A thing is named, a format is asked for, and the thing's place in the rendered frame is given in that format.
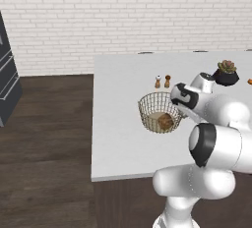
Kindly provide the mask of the succulent in black pot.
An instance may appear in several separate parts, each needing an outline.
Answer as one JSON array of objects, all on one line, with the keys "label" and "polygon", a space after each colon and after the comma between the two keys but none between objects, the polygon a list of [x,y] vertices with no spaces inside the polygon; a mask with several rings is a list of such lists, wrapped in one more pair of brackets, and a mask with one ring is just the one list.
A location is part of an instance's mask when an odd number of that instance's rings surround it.
[{"label": "succulent in black pot", "polygon": [[218,62],[218,69],[214,72],[213,78],[221,86],[233,86],[239,81],[236,67],[230,60]]}]

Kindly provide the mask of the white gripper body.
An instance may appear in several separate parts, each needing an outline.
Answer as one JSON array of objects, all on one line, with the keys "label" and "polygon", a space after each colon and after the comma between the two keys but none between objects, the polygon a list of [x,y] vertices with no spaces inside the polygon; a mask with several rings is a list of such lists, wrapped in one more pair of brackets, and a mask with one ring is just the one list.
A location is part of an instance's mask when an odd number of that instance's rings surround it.
[{"label": "white gripper body", "polygon": [[194,113],[183,105],[177,106],[178,110],[181,112],[183,118],[194,119]]}]

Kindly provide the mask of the brown bread loaf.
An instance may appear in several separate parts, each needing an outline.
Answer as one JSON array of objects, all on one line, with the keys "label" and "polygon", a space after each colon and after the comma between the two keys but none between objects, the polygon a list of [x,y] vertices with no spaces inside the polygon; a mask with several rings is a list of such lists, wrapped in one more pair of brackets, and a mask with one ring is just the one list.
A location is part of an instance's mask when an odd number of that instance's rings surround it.
[{"label": "brown bread loaf", "polygon": [[167,113],[162,114],[157,119],[157,122],[158,122],[159,127],[164,131],[170,129],[174,125],[174,122],[173,122],[171,116]]}]

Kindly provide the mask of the dark grey fridge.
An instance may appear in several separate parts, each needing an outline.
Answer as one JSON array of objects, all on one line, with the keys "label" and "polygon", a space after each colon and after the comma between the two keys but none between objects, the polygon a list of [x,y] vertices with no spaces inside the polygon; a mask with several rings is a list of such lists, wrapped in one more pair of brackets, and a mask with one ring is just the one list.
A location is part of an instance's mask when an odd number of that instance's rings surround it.
[{"label": "dark grey fridge", "polygon": [[22,86],[0,12],[0,127],[4,127],[22,96]]}]

